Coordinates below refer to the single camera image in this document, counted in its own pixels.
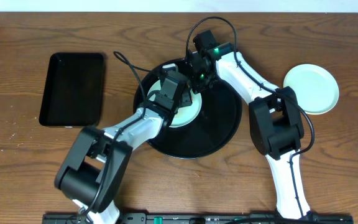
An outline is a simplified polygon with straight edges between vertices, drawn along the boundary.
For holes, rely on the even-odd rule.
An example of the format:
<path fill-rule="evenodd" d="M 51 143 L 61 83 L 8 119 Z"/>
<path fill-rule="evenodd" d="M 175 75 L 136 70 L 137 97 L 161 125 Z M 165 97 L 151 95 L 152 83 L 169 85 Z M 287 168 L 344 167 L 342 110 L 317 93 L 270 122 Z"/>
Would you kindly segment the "light green plate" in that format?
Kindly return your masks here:
<path fill-rule="evenodd" d="M 327 113 L 339 100 L 337 81 L 326 69 L 317 65 L 293 67 L 286 74 L 283 86 L 294 90 L 298 104 L 307 114 Z"/>
<path fill-rule="evenodd" d="M 173 117 L 171 122 L 171 128 L 179 128 L 191 123 L 201 111 L 202 97 L 201 94 L 194 94 L 190 91 L 192 104 L 190 106 L 182 107 L 178 109 L 177 114 Z"/>

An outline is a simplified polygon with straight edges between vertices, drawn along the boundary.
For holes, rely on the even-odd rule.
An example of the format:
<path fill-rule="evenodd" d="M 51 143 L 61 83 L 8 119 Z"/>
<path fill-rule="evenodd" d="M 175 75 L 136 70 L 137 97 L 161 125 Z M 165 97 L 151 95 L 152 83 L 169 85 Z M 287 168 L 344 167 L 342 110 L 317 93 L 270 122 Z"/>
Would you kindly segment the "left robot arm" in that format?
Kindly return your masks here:
<path fill-rule="evenodd" d="M 201 97 L 189 88 L 152 89 L 135 113 L 104 129 L 83 128 L 55 178 L 55 187 L 80 208 L 55 223 L 116 223 L 114 203 L 132 152 L 165 128 L 195 119 Z"/>

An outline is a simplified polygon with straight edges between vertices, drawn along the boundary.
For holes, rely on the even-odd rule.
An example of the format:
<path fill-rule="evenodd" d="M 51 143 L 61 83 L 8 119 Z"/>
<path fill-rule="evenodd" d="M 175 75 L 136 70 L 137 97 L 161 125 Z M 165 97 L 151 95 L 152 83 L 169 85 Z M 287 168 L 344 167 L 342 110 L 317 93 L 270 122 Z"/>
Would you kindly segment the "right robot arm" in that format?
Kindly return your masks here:
<path fill-rule="evenodd" d="M 300 172 L 303 120 L 308 115 L 298 105 L 290 87 L 280 89 L 259 75 L 230 43 L 200 45 L 186 51 L 185 61 L 202 85 L 222 80 L 248 104 L 250 136 L 270 166 L 281 217 L 306 220 L 311 212 Z"/>

